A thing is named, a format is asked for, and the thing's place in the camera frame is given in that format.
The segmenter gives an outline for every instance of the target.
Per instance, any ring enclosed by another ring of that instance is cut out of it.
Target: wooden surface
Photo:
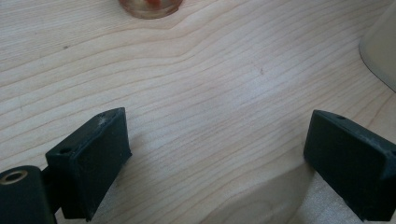
[[[124,106],[134,155],[92,223],[360,223],[302,153],[313,109],[396,142],[396,95],[358,51],[390,3],[185,0],[143,21],[116,0],[2,0],[0,170],[44,168]]]

